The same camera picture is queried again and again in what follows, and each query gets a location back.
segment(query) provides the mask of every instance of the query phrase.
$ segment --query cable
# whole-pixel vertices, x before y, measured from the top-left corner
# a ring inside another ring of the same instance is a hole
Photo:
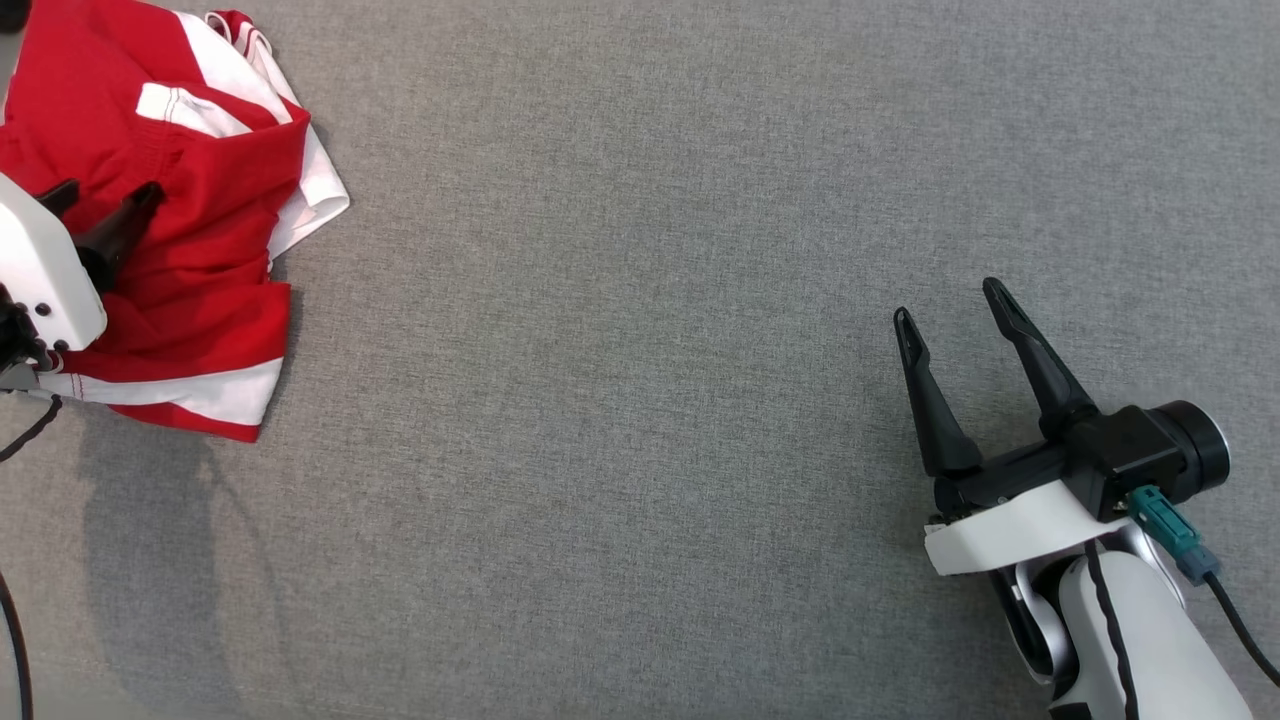
[[[27,432],[18,436],[18,439],[10,442],[9,447],[0,450],[0,462],[4,462],[5,460],[13,457],[14,455],[18,454],[19,450],[22,450],[24,445],[35,439],[36,436],[38,436],[46,427],[49,427],[49,423],[54,421],[54,418],[58,416],[58,411],[61,409],[63,409],[63,398],[56,395],[52,396],[51,402],[49,404],[49,410],[46,410],[45,414],[38,420],[36,420],[36,424],[27,428]]]
[[[1240,638],[1240,644],[1244,646],[1245,652],[1249,657],[1258,664],[1262,673],[1271,679],[1276,687],[1280,687],[1280,671],[1276,666],[1267,660],[1266,655],[1258,650],[1258,643],[1253,641],[1253,635],[1249,634],[1249,629],[1244,626],[1244,620],[1240,619],[1240,612],[1235,610],[1235,603],[1231,602],[1231,597],[1226,594],[1226,588],[1222,587],[1222,582],[1217,579],[1213,573],[1204,574],[1204,582],[1208,584],[1208,589],[1213,591],[1213,597],[1217,598],[1217,603],[1222,606],[1222,612],[1226,615],[1226,621],[1231,624],[1231,629]]]
[[[18,666],[18,705],[22,708],[22,720],[35,717],[35,707],[31,697],[31,662],[27,660],[27,641],[22,637],[22,624],[18,623],[18,609],[13,605],[13,596],[9,594],[9,585],[0,575],[0,609],[4,610],[5,624],[9,625],[9,641],[13,643],[13,660]]]
[[[1111,638],[1111,648],[1116,651],[1120,670],[1120,689],[1124,691],[1124,716],[1125,720],[1138,720],[1138,693],[1133,687],[1133,667],[1129,666],[1129,653],[1124,648],[1124,637],[1120,635],[1120,620],[1116,618],[1116,609],[1111,605],[1111,593],[1107,591],[1107,580],[1102,577],[1102,562],[1098,560],[1098,548],[1093,541],[1084,543],[1084,557],[1089,566],[1089,579],[1098,594],[1098,605],[1102,607],[1102,616],[1107,620],[1107,637]]]
[[[0,450],[0,462],[17,455],[23,446],[47,428],[49,423],[54,421],[58,411],[63,407],[63,398],[55,395],[50,400],[49,410],[36,420],[36,424],[27,428],[27,432],[18,436],[18,439],[9,443],[9,447]],[[19,717],[22,720],[33,720],[36,710],[31,692],[31,661],[27,659],[27,641],[22,637],[22,623],[18,621],[18,609],[13,603],[9,584],[5,583],[3,574],[0,574],[0,610],[4,611],[5,625],[9,626],[9,642],[13,643],[13,661],[18,666]]]

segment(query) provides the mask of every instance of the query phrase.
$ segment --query gray table surface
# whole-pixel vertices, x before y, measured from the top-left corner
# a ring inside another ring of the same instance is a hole
[[[0,466],[47,716],[1042,717],[924,556],[890,323],[1029,442],[987,274],[1106,409],[1221,421],[1185,511],[1280,655],[1276,4],[239,6],[353,206],[259,445],[72,405]]]

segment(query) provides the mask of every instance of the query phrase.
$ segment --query clothing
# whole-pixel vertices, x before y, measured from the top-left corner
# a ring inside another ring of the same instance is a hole
[[[106,332],[61,354],[41,388],[255,441],[289,323],[289,286],[270,281],[270,260],[349,200],[251,20],[133,0],[37,3],[0,172],[33,195],[79,179],[63,217],[73,233],[143,182],[165,192],[102,296]]]

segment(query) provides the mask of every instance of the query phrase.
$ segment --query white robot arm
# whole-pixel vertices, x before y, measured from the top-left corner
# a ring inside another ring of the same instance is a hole
[[[59,219],[78,199],[67,181],[33,197],[0,174],[0,391],[36,387],[50,350],[84,350],[106,329],[100,292],[142,238],[160,187],[147,183],[91,231]]]
[[[1028,671],[1053,688],[1055,720],[1252,717],[1155,547],[1229,607],[1216,560],[1174,509],[1226,480],[1220,429],[1184,401],[1102,414],[1005,286],[987,278],[983,290],[1036,391],[1044,442],[984,460],[899,309],[908,393],[934,478],[938,515],[924,541],[934,569],[991,578]],[[1260,666],[1280,676],[1229,616]]]

